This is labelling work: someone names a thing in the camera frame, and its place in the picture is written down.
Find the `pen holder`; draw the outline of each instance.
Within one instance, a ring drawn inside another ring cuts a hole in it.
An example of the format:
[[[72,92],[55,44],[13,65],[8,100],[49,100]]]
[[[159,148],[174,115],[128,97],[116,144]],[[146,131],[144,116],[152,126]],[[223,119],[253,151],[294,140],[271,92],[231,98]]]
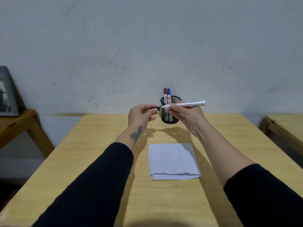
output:
[[[171,96],[171,98],[172,98],[172,103],[181,101],[181,98],[179,98],[178,96]],[[161,106],[165,105],[164,97],[162,97],[160,101],[161,101]],[[167,124],[175,124],[179,121],[176,117],[174,117],[172,114],[169,113],[168,109],[161,109],[161,120]]]

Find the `white paper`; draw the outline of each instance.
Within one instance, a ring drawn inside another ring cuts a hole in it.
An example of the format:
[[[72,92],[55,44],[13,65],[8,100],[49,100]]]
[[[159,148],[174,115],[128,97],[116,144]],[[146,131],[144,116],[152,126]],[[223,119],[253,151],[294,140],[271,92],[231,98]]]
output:
[[[154,180],[185,180],[201,176],[190,143],[149,144],[149,174]]]

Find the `wrist tattoo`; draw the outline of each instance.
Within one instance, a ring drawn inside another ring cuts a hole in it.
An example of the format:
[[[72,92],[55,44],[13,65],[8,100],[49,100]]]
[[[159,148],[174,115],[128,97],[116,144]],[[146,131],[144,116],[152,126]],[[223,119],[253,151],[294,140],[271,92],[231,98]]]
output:
[[[140,134],[142,132],[142,126],[139,126],[137,133],[132,133],[129,136],[136,142],[138,138],[140,137]]]

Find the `marker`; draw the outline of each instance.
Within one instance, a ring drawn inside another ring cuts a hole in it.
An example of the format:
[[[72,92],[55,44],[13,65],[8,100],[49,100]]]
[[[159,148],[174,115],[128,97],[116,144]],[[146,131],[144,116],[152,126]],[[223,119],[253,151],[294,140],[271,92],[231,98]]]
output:
[[[170,95],[170,89],[167,89],[167,101],[168,101],[168,105],[172,104],[172,97]],[[172,122],[172,114],[169,113],[169,121]]]
[[[164,104],[168,104],[166,88],[164,89],[163,95],[164,95],[163,96]],[[168,111],[168,109],[164,109],[164,118],[165,118],[165,121],[169,120],[169,111]]]
[[[175,103],[176,105],[179,105],[181,107],[199,107],[199,106],[204,106],[205,105],[205,100],[203,101],[195,101],[195,102],[186,102],[186,103]],[[168,109],[170,107],[170,104],[166,104],[164,106],[160,106],[160,107],[152,107],[153,108],[157,108],[158,111],[160,110],[160,108],[163,109]]]

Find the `wooden table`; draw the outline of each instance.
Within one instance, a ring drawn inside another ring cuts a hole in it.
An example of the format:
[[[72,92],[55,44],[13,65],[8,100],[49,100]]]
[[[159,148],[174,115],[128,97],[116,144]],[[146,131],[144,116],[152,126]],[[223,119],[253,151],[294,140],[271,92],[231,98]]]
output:
[[[208,114],[207,119],[241,152],[303,196],[303,170],[248,119]],[[0,226],[31,226],[53,200],[127,127],[127,115],[86,115],[0,213]],[[191,143],[202,177],[153,181],[149,143]],[[181,122],[149,123],[135,147],[115,226],[242,226],[196,137]]]
[[[18,117],[0,117],[0,148],[25,131],[47,158],[54,146],[41,128],[35,110],[24,110]]]
[[[267,136],[275,133],[303,156],[303,114],[268,115],[259,129]]]

